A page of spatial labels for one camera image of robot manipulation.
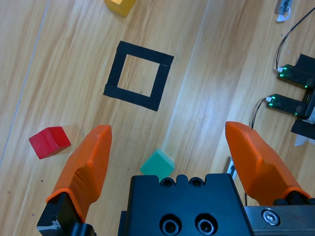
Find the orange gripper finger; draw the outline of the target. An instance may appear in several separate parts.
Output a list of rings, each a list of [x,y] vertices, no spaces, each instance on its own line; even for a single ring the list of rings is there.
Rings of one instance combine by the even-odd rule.
[[[255,130],[240,122],[228,121],[225,136],[245,193],[261,206],[286,199],[292,192],[305,201],[311,198],[277,152]]]
[[[86,217],[101,195],[111,144],[112,127],[99,125],[70,155],[37,223],[43,236],[96,235]]]

